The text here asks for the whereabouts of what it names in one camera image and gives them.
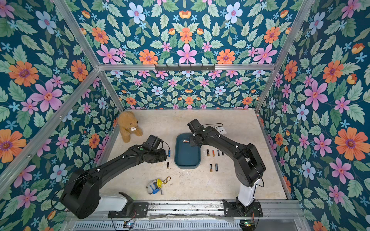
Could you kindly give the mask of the teal plastic storage box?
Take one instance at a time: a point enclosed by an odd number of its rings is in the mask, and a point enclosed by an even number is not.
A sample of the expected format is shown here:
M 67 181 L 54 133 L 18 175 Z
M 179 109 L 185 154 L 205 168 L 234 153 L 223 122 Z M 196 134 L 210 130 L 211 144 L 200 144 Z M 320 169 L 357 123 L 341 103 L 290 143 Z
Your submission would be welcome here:
M 183 140 L 189 140 L 191 133 L 182 133 L 176 138 L 175 145 L 175 164 L 181 169 L 195 169 L 201 162 L 201 147 L 190 146 L 189 143 L 183 143 Z

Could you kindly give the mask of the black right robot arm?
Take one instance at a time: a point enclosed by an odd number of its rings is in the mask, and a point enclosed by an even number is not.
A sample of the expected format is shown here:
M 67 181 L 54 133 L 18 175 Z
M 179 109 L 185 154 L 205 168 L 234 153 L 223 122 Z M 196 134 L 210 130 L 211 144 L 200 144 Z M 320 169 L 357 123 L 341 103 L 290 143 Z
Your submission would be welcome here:
M 266 171 L 257 148 L 251 143 L 244 145 L 235 142 L 211 126 L 204 127 L 196 122 L 188 123 L 188 127 L 192 133 L 191 144 L 212 146 L 232 159 L 236 177 L 241 184 L 237 203 L 243 207 L 250 206 L 255 200 L 256 188 L 260 186 L 259 183 Z

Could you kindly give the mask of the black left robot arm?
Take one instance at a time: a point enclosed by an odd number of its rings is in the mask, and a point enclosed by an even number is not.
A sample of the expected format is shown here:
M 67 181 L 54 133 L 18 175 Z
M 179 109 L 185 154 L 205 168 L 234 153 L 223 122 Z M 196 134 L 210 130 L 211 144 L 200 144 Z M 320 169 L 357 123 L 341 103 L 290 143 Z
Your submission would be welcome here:
M 64 187 L 60 202 L 77 218 L 84 219 L 94 212 L 121 213 L 125 217 L 134 214 L 134 200 L 125 193 L 117 196 L 103 196 L 100 189 L 124 171 L 141 163 L 164 162 L 164 149 L 134 145 L 122 155 L 90 170 L 78 169 L 72 173 Z

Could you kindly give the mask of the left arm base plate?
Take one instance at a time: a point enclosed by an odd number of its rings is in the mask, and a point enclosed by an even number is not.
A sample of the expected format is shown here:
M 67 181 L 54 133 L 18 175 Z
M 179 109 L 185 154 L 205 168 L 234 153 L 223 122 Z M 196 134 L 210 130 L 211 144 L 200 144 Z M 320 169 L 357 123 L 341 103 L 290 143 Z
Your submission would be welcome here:
M 148 213 L 149 203 L 133 202 L 126 205 L 120 212 L 110 211 L 108 218 L 145 218 Z

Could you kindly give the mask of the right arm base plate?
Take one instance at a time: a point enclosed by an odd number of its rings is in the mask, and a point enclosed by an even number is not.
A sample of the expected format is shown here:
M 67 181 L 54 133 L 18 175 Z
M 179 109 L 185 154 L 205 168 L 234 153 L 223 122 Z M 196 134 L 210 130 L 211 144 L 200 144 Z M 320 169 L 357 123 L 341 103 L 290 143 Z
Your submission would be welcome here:
M 238 199 L 235 201 L 222 200 L 225 217 L 246 217 L 261 218 L 263 217 L 261 203 L 254 199 L 248 206 L 244 206 Z

